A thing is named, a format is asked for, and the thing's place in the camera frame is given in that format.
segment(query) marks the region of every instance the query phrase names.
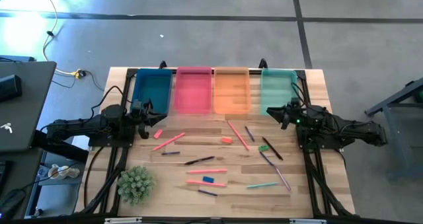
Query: concrete floor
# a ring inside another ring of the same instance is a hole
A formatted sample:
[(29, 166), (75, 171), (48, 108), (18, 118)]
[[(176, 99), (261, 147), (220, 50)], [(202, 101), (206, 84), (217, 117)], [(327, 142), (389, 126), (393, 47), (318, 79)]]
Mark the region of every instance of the concrete floor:
[[(61, 12), (123, 15), (229, 15), (294, 17), (293, 0), (53, 0)], [(304, 17), (422, 18), (421, 0), (299, 0)], [(0, 9), (52, 11), (48, 0), (0, 0)], [(36, 13), (0, 18), (0, 54), (43, 60), (45, 31), (53, 24)], [(296, 22), (204, 20), (59, 20), (49, 45), (50, 60), (63, 70), (85, 68), (104, 85), (111, 66), (168, 65), (304, 68)], [(423, 24), (305, 23), (313, 68), (323, 69), (334, 113), (366, 120), (363, 111), (423, 75)], [(72, 80), (54, 77), (60, 83)], [(89, 116), (102, 96), (90, 79), (72, 89), (52, 85), (38, 127), (56, 118)], [(376, 122), (384, 123), (376, 116)], [(347, 147), (346, 168), (357, 214), (421, 222), (423, 181), (389, 182), (395, 167), (389, 145), (362, 142)], [(51, 193), (76, 187), (43, 188), (39, 207), (70, 213), (75, 197), (52, 204)]]

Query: orange bin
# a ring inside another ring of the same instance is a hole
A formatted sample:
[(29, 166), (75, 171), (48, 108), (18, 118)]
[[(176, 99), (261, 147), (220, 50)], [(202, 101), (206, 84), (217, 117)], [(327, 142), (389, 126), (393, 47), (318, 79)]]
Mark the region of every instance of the orange bin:
[(251, 109), (250, 73), (246, 67), (214, 70), (214, 110), (217, 114), (247, 114)]

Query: mint green bin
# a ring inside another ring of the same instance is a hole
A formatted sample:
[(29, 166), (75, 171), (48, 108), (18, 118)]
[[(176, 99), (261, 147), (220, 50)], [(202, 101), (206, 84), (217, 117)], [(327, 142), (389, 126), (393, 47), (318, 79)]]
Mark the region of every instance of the mint green bin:
[(297, 83), (297, 73), (285, 69), (264, 69), (260, 88), (260, 113), (268, 115), (268, 107), (281, 107), (297, 97), (291, 83)]

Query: wooden tabletop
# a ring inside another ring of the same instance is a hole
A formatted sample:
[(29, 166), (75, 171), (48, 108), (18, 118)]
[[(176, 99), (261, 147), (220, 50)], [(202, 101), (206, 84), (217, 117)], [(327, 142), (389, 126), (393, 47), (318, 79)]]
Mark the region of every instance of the wooden tabletop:
[[(127, 67), (110, 68), (106, 91), (113, 85), (124, 87)], [(323, 71), (305, 70), (311, 103), (326, 106), (331, 111)], [(132, 98), (135, 79), (132, 80), (128, 98)], [(297, 146), (295, 126), (281, 130), (280, 125), (270, 116), (260, 114), (260, 75), (250, 76), (252, 109), (246, 115), (208, 114), (201, 116), (180, 115), (174, 111), (172, 92), (169, 115), (153, 128), (149, 128), (150, 139), (140, 139), (135, 135), (134, 145), (130, 149), (126, 168), (146, 167), (155, 177), (157, 185), (152, 194), (140, 205), (130, 206), (121, 199), (119, 216), (163, 216), (163, 217), (312, 217), (309, 189), (302, 152)], [(113, 90), (102, 104), (105, 108), (119, 104), (121, 95)], [(250, 146), (247, 151), (239, 141), (227, 120), (236, 127), (243, 139)], [(256, 138), (252, 142), (244, 126), (248, 126)], [(152, 135), (162, 129), (159, 139)], [(185, 132), (186, 135), (159, 151), (151, 151), (155, 146)], [(232, 137), (228, 145), (221, 138)], [(260, 156), (258, 146), (263, 145), (264, 136), (282, 155), (280, 161), (271, 151), (265, 151), (269, 159), (277, 165), (292, 191), (282, 184), (278, 174)], [(111, 148), (104, 148), (93, 164), (87, 190), (87, 202), (91, 201), (104, 183)], [(162, 156), (161, 152), (180, 151), (180, 155)], [(91, 151), (84, 172), (84, 178), (94, 151)], [(212, 161), (184, 166), (186, 161), (213, 155)], [(350, 187), (341, 156), (329, 150), (322, 151), (324, 170), (328, 186), (344, 207), (354, 213)], [(227, 168), (224, 174), (187, 174), (194, 169)], [(187, 179), (202, 180), (203, 176), (215, 178), (217, 183), (227, 184), (226, 188), (202, 186), (202, 189), (218, 194), (218, 197), (197, 192), (198, 185), (189, 185)], [(247, 189), (249, 184), (279, 182), (277, 186)], [(320, 190), (317, 190), (319, 206), (323, 210)], [(115, 184), (110, 189), (108, 208), (110, 210), (115, 191)], [(83, 209), (83, 188), (75, 211)]]

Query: blue eraser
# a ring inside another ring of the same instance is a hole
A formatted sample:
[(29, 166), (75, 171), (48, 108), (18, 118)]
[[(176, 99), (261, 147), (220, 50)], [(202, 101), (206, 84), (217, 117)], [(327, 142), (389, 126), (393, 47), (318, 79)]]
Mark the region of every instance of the blue eraser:
[(210, 177), (204, 176), (203, 177), (203, 181), (204, 182), (213, 183), (214, 182), (214, 178), (210, 178)]

